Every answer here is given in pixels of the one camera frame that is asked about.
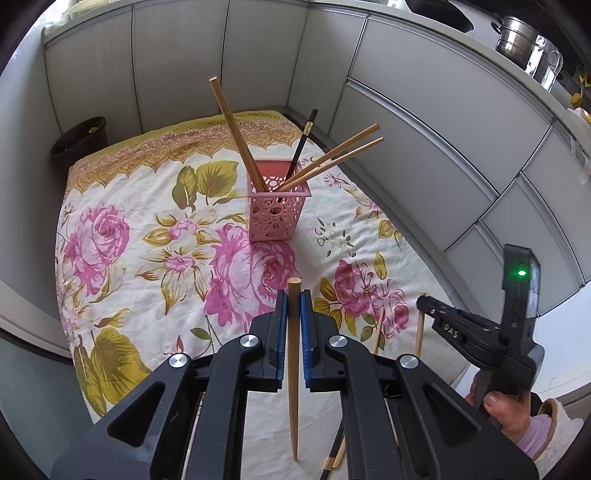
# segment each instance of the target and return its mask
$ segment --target floral tablecloth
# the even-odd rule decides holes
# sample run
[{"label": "floral tablecloth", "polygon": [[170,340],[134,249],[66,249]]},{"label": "floral tablecloth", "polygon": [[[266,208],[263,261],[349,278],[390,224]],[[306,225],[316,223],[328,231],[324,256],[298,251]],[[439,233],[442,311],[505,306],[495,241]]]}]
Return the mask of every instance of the floral tablecloth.
[{"label": "floral tablecloth", "polygon": [[[236,118],[255,158],[293,156],[301,132],[283,116]],[[320,155],[308,141],[301,157]],[[369,346],[385,307],[380,353],[412,351],[416,297],[449,302],[442,288],[337,167],[309,185],[294,238],[251,244],[246,172],[222,116],[149,132],[72,167],[57,231],[57,297],[94,421],[171,353],[208,355],[247,332],[293,276],[342,334]],[[466,366],[429,326],[423,359],[447,382]],[[302,387],[299,463],[285,397],[285,389],[251,394],[244,478],[318,477],[340,420],[338,395]]]}]

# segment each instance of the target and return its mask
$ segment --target white cabinet door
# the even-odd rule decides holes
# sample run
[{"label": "white cabinet door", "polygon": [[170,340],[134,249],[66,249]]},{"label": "white cabinet door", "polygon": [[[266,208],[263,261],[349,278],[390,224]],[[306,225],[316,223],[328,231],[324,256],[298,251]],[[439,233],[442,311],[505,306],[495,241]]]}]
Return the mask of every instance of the white cabinet door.
[{"label": "white cabinet door", "polygon": [[66,35],[46,50],[49,88],[62,132],[104,116],[110,144],[141,134],[131,66],[131,11]]},{"label": "white cabinet door", "polygon": [[419,117],[502,192],[548,130],[550,114],[543,118],[536,100],[509,87],[515,81],[495,76],[497,67],[417,29],[368,20],[351,76]]},{"label": "white cabinet door", "polygon": [[582,275],[562,230],[529,181],[520,176],[482,219],[501,245],[531,248],[540,262],[540,313],[575,293]]},{"label": "white cabinet door", "polygon": [[231,110],[287,105],[306,12],[303,4],[232,0],[222,65]]},{"label": "white cabinet door", "polygon": [[571,136],[553,127],[525,169],[574,249],[586,280],[591,278],[591,183],[581,184],[584,158],[571,153]]},{"label": "white cabinet door", "polygon": [[347,83],[331,137],[340,143],[379,123],[385,141],[358,156],[440,249],[486,210],[495,194],[458,153],[403,110]]},{"label": "white cabinet door", "polygon": [[503,250],[488,228],[478,222],[446,251],[446,257],[485,316],[500,323],[505,300]]},{"label": "white cabinet door", "polygon": [[228,0],[138,4],[135,88],[144,131],[219,113],[208,80],[222,66]]},{"label": "white cabinet door", "polygon": [[328,132],[353,62],[365,17],[310,8],[291,84],[289,106]]}]

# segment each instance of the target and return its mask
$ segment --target wooden chopstick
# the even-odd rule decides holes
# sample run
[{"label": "wooden chopstick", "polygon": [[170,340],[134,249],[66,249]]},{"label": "wooden chopstick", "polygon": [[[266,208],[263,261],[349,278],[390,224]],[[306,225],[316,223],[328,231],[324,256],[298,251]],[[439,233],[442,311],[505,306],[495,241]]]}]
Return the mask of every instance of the wooden chopstick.
[{"label": "wooden chopstick", "polygon": [[240,133],[240,128],[228,107],[228,103],[226,98],[224,97],[222,87],[220,82],[218,81],[217,77],[209,79],[209,83],[212,86],[213,94],[216,97],[217,104],[220,107],[220,110],[223,113],[223,116],[226,118],[226,122],[228,123],[228,128],[230,129],[230,133],[232,134],[232,138],[234,139],[234,143],[238,149],[238,153],[242,158],[242,162],[246,167],[246,171],[248,172],[248,176],[252,180],[252,184],[256,191],[258,192],[268,192],[269,189],[267,185],[262,179],[261,172],[259,171],[258,167],[256,166],[256,162],[254,158],[252,158],[251,151],[248,150],[248,145],[246,144],[244,137]]},{"label": "wooden chopstick", "polygon": [[301,278],[289,278],[287,280],[287,401],[291,454],[295,462],[297,462],[300,395],[300,293]]},{"label": "wooden chopstick", "polygon": [[297,187],[299,184],[304,183],[305,181],[310,180],[313,177],[316,177],[317,175],[320,175],[322,172],[328,170],[329,168],[334,167],[335,165],[338,165],[339,163],[344,162],[345,160],[350,159],[351,157],[354,157],[355,155],[360,154],[361,152],[367,150],[368,148],[373,147],[374,145],[377,145],[381,142],[384,141],[383,137],[377,138],[376,140],[373,140],[359,148],[356,148],[353,151],[350,151],[349,153],[346,153],[345,155],[342,155],[339,158],[335,158],[333,161],[330,162],[326,162],[323,165],[321,165],[318,168],[315,168],[312,171],[309,171],[308,173],[306,173],[305,175],[299,177],[298,179],[295,177],[292,177],[291,180],[289,182],[284,183],[283,185],[281,185],[277,190],[274,190],[275,192],[287,192],[288,190],[291,190],[295,187]]},{"label": "wooden chopstick", "polygon": [[324,155],[322,155],[317,160],[314,160],[310,165],[306,166],[306,168],[302,168],[302,170],[300,170],[298,173],[296,173],[295,175],[293,175],[289,179],[286,179],[279,186],[279,188],[283,187],[283,185],[287,184],[288,182],[295,181],[295,180],[299,179],[300,177],[303,177],[309,171],[314,170],[314,168],[318,167],[320,164],[322,164],[325,161],[331,159],[332,157],[338,155],[339,153],[341,153],[342,151],[346,150],[347,148],[349,148],[354,143],[357,143],[359,140],[363,140],[364,138],[368,137],[372,133],[377,132],[379,130],[379,128],[380,127],[379,127],[378,124],[373,124],[371,127],[367,127],[365,130],[359,132],[357,135],[352,136],[351,138],[349,138],[348,140],[344,141],[343,143],[341,143],[337,147],[334,147],[332,150],[330,150],[328,153],[325,153]]},{"label": "wooden chopstick", "polygon": [[[382,335],[382,325],[384,324],[384,319],[386,318],[386,307],[382,307],[381,315],[378,319],[378,324],[376,325],[375,329],[375,338],[374,343],[371,347],[372,354],[376,355],[378,353],[378,346],[379,346],[379,337]],[[338,468],[340,463],[343,461],[343,457],[345,456],[345,435],[343,435],[343,439],[339,446],[339,451],[336,454],[335,461],[333,462],[332,468]]]},{"label": "wooden chopstick", "polygon": [[[418,296],[426,295],[425,292],[420,293]],[[417,337],[414,341],[414,356],[421,356],[421,351],[423,350],[423,332],[425,329],[425,313],[421,310],[418,311],[418,324],[417,324]]]},{"label": "wooden chopstick", "polygon": [[343,458],[345,457],[346,444],[347,441],[343,436],[343,440],[340,443],[339,451],[336,454],[335,461],[333,462],[333,469],[340,467],[340,464],[343,462]]}]

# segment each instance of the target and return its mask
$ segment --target chopstick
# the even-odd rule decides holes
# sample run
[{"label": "chopstick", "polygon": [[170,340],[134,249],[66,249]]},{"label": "chopstick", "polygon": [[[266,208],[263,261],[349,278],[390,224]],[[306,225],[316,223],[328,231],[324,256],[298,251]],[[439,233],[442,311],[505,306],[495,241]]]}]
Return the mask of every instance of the chopstick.
[{"label": "chopstick", "polygon": [[[378,324],[376,325],[376,336],[374,338],[374,342],[371,347],[372,354],[376,355],[378,353],[378,345],[379,345],[379,337],[382,335],[382,325],[384,323],[384,318],[386,316],[386,307],[382,308],[382,314],[378,319]],[[332,468],[338,468],[340,463],[343,461],[343,457],[345,456],[345,435],[343,434],[343,440],[340,443],[339,450],[336,454],[335,461],[333,462]]]},{"label": "chopstick", "polygon": [[234,139],[234,143],[238,149],[238,153],[242,158],[242,162],[246,167],[246,171],[248,172],[248,176],[252,180],[252,185],[254,186],[255,190],[258,192],[268,192],[269,189],[267,185],[263,181],[261,172],[259,171],[258,167],[256,166],[256,162],[254,158],[252,158],[251,151],[248,150],[248,145],[246,144],[244,137],[240,133],[240,128],[228,107],[228,103],[226,98],[224,97],[222,87],[217,79],[217,77],[209,79],[209,83],[212,86],[213,94],[216,97],[217,104],[220,107],[220,110],[223,113],[223,116],[226,118],[226,122],[228,123],[228,128],[230,129],[230,133],[232,134],[232,138]]},{"label": "chopstick", "polygon": [[285,181],[289,180],[289,178],[293,175],[294,170],[296,169],[297,161],[300,159],[301,151],[304,149],[304,145],[306,144],[306,140],[308,140],[308,135],[310,135],[310,131],[314,126],[314,120],[316,120],[316,115],[318,115],[318,110],[314,108],[312,113],[308,117],[308,122],[304,127],[304,130],[301,133],[300,142],[297,144],[297,148],[295,149],[294,157],[291,159],[290,169],[287,171],[287,175],[285,176]]},{"label": "chopstick", "polygon": [[359,140],[363,140],[365,137],[368,137],[369,135],[371,135],[374,132],[377,132],[378,130],[379,130],[378,124],[373,124],[371,127],[367,127],[365,130],[359,132],[357,135],[352,136],[351,138],[344,141],[343,143],[341,143],[337,147],[334,147],[332,150],[330,150],[328,153],[325,153],[317,160],[314,160],[310,165],[308,165],[306,168],[303,168],[302,170],[300,170],[298,173],[293,175],[290,179],[286,179],[281,185],[279,185],[279,188],[282,188],[283,185],[285,185],[288,182],[291,182],[291,181],[299,179],[300,177],[303,177],[309,171],[312,171],[314,168],[318,167],[321,163],[324,163],[325,161],[338,155],[339,153],[346,150],[354,143],[357,143]]},{"label": "chopstick", "polygon": [[339,451],[336,454],[335,462],[333,463],[333,470],[340,467],[340,464],[343,462],[343,458],[345,457],[345,450],[347,448],[347,440],[345,440],[345,436],[343,435],[343,440],[340,443]]},{"label": "chopstick", "polygon": [[329,168],[332,168],[332,167],[338,165],[339,163],[343,163],[345,160],[348,160],[351,157],[354,157],[355,155],[358,155],[361,152],[364,152],[365,150],[367,150],[368,148],[371,148],[374,145],[377,145],[383,141],[384,141],[383,137],[377,138],[376,140],[373,140],[373,141],[371,141],[359,148],[356,148],[355,150],[350,151],[349,153],[346,153],[345,155],[343,155],[339,158],[335,158],[333,161],[324,163],[324,165],[322,165],[318,168],[315,168],[312,171],[309,171],[308,173],[306,173],[305,175],[303,175],[299,178],[292,177],[292,179],[289,182],[282,184],[277,190],[275,190],[275,192],[287,192],[288,190],[291,190],[291,189],[297,187],[299,184],[304,183],[305,181],[308,181],[308,180],[312,179],[313,177],[316,177],[317,175],[320,175],[322,172],[328,170]]},{"label": "chopstick", "polygon": [[287,404],[290,417],[291,454],[297,462],[300,395],[300,294],[301,278],[287,280]]},{"label": "chopstick", "polygon": [[332,470],[333,463],[335,461],[336,455],[339,451],[339,445],[343,440],[343,435],[345,434],[345,427],[341,420],[339,424],[339,429],[336,432],[336,437],[333,442],[333,446],[330,448],[329,457],[326,459],[326,463],[324,464],[324,468],[322,469],[322,474],[320,475],[320,480],[326,480],[329,475],[330,471]]},{"label": "chopstick", "polygon": [[[418,294],[420,297],[421,295],[427,295],[425,292]],[[423,332],[425,330],[425,313],[421,310],[418,311],[418,324],[417,324],[417,337],[414,341],[414,350],[413,355],[420,357],[421,351],[423,350]]]}]

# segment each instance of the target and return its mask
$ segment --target yellow object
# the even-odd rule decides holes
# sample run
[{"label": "yellow object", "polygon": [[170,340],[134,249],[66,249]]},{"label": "yellow object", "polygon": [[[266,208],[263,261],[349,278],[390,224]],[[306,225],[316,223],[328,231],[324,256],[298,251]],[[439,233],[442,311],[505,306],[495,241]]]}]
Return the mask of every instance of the yellow object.
[{"label": "yellow object", "polygon": [[578,108],[583,104],[583,97],[581,96],[580,93],[575,93],[571,98],[570,98],[570,104],[573,106],[573,108]]},{"label": "yellow object", "polygon": [[591,75],[579,75],[581,85],[584,83],[585,87],[591,87]]}]

